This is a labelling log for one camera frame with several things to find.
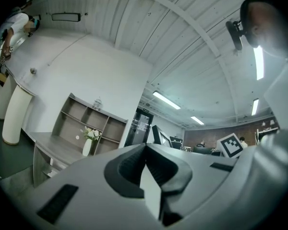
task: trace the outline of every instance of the white wall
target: white wall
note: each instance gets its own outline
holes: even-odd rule
[[[120,147],[152,68],[91,35],[53,29],[40,29],[26,40],[8,67],[37,94],[23,124],[26,133],[51,132],[72,92],[92,104],[100,97],[103,110],[129,120]],[[37,68],[35,76],[29,73],[31,67]]]
[[[183,130],[179,126],[161,118],[158,116],[154,116],[152,126],[157,125],[163,132],[165,132],[168,136],[177,136],[180,139],[183,139]],[[150,129],[147,143],[153,143],[154,142],[154,135],[153,131]]]

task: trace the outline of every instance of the shelving unit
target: shelving unit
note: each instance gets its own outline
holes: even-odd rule
[[[119,148],[127,122],[103,110],[95,110],[93,105],[71,93],[58,115],[52,133],[31,134],[36,139],[34,186],[43,183],[73,162],[85,158],[82,155],[85,138],[80,131],[84,126],[102,132],[102,136],[93,142],[90,150],[89,156],[94,156]]]

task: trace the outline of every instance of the fluorescent light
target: fluorescent light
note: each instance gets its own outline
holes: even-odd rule
[[[257,71],[257,80],[264,77],[264,53],[263,49],[258,46],[254,49],[255,60],[256,60],[256,71]]]
[[[204,125],[204,123],[201,121],[201,120],[199,120],[197,117],[191,117],[192,119],[194,119],[196,122],[198,122],[200,125]]]
[[[53,21],[79,22],[81,20],[81,15],[79,13],[53,13],[51,18]]]
[[[177,106],[175,103],[173,103],[172,101],[170,101],[168,98],[165,98],[165,97],[164,97],[162,94],[160,94],[159,92],[155,91],[155,92],[153,93],[153,95],[154,95],[155,97],[158,97],[160,100],[166,102],[167,104],[171,105],[171,106],[174,107],[175,109],[177,109],[177,110],[180,109],[179,106]]]
[[[258,103],[259,103],[259,99],[255,99],[253,102],[252,116],[254,116],[257,112]]]

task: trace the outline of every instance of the white pillar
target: white pillar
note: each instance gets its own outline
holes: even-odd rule
[[[11,75],[6,79],[4,86],[0,85],[0,120],[4,120],[5,118],[6,110],[8,109],[16,85],[17,84]]]
[[[11,97],[3,124],[2,138],[9,145],[19,143],[24,116],[32,99],[32,94],[17,86]]]

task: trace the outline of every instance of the glass door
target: glass door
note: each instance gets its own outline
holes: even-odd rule
[[[137,108],[125,142],[125,147],[146,143],[154,116]]]

